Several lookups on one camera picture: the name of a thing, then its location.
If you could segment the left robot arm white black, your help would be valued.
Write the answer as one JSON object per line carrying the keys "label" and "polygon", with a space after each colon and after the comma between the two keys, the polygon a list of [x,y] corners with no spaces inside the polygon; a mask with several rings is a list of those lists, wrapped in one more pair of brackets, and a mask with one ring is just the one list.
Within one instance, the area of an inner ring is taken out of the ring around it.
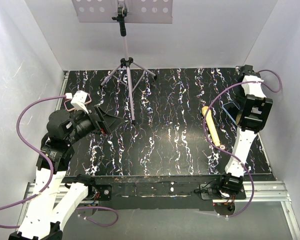
{"label": "left robot arm white black", "polygon": [[112,187],[96,183],[94,177],[77,175],[68,192],[55,203],[59,187],[75,154],[73,145],[89,134],[114,132],[124,119],[110,115],[99,106],[95,111],[78,110],[71,117],[64,109],[50,114],[47,134],[42,140],[37,160],[32,199],[22,224],[10,234],[11,240],[60,240],[63,229],[81,201],[110,200]]}

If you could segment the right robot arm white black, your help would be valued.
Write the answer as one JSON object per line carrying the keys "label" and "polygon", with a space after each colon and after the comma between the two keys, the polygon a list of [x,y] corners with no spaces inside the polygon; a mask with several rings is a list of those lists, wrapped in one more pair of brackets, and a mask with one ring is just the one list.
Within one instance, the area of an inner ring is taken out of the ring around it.
{"label": "right robot arm white black", "polygon": [[273,100],[262,90],[261,75],[251,65],[238,68],[238,82],[242,90],[236,98],[237,103],[226,103],[223,110],[235,122],[237,135],[230,159],[225,166],[220,184],[216,186],[217,195],[227,199],[241,192],[246,161],[253,141],[263,130],[273,106]]}

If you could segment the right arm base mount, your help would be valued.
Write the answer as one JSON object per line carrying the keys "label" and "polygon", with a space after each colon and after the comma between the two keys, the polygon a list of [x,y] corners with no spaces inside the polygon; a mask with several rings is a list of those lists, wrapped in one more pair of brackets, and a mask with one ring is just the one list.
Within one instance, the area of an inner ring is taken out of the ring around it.
{"label": "right arm base mount", "polygon": [[245,193],[245,189],[242,186],[240,192],[238,194],[234,195],[234,198],[232,195],[223,197],[221,193],[218,190],[218,184],[215,182],[208,182],[200,184],[199,187],[195,188],[193,190],[195,194],[198,194],[202,200],[245,200],[247,198],[247,195]]}

